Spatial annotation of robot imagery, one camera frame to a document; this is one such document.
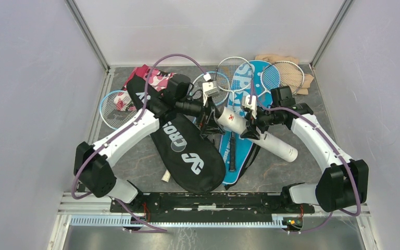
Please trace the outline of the white shuttlecock tube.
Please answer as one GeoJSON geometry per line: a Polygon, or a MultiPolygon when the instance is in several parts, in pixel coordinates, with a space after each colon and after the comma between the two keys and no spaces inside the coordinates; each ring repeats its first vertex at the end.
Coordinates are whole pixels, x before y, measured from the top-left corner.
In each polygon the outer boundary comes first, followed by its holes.
{"type": "Polygon", "coordinates": [[[217,122],[238,134],[240,138],[253,142],[289,163],[293,162],[298,157],[298,150],[296,148],[269,132],[260,132],[260,130],[256,128],[255,136],[250,135],[250,137],[244,137],[243,134],[246,131],[247,119],[236,114],[227,107],[219,108],[218,112],[220,116],[216,118],[217,122]]]}

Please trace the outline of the black Crossway racket bag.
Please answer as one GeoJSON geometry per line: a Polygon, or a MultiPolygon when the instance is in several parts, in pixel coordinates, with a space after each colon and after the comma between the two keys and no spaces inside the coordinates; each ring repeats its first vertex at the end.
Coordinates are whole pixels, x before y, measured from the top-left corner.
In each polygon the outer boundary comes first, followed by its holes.
{"type": "Polygon", "coordinates": [[[189,193],[203,194],[223,182],[226,170],[215,145],[174,107],[177,101],[188,100],[190,84],[189,77],[175,74],[165,89],[157,91],[135,77],[127,84],[127,92],[137,109],[145,107],[159,121],[151,138],[175,182],[189,193]]]}

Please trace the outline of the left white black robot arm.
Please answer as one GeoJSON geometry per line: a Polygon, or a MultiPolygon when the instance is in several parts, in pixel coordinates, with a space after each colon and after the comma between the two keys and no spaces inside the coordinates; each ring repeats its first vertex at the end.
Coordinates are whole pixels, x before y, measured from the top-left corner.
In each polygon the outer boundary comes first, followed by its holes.
{"type": "Polygon", "coordinates": [[[188,99],[190,86],[189,77],[175,74],[164,89],[157,91],[134,76],[127,91],[136,100],[137,113],[103,139],[77,146],[72,190],[81,182],[94,196],[120,199],[128,211],[139,211],[143,205],[140,190],[130,181],[117,178],[112,169],[147,136],[153,138],[167,170],[180,187],[194,194],[216,189],[226,175],[223,158],[189,120],[196,117],[205,128],[211,121],[213,102],[188,99]]]}

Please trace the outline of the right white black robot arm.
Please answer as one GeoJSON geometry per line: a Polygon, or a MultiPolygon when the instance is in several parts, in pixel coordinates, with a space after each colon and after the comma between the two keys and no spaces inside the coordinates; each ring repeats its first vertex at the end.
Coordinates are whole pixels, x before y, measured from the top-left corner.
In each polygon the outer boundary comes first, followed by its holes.
{"type": "Polygon", "coordinates": [[[255,94],[243,99],[248,112],[249,127],[267,131],[269,126],[282,124],[308,148],[321,169],[315,184],[285,186],[280,206],[287,213],[301,204],[320,206],[326,212],[340,210],[359,216],[361,204],[367,200],[369,167],[362,159],[354,160],[345,153],[322,128],[313,110],[306,103],[296,103],[290,87],[271,90],[272,104],[259,103],[255,94]]]}

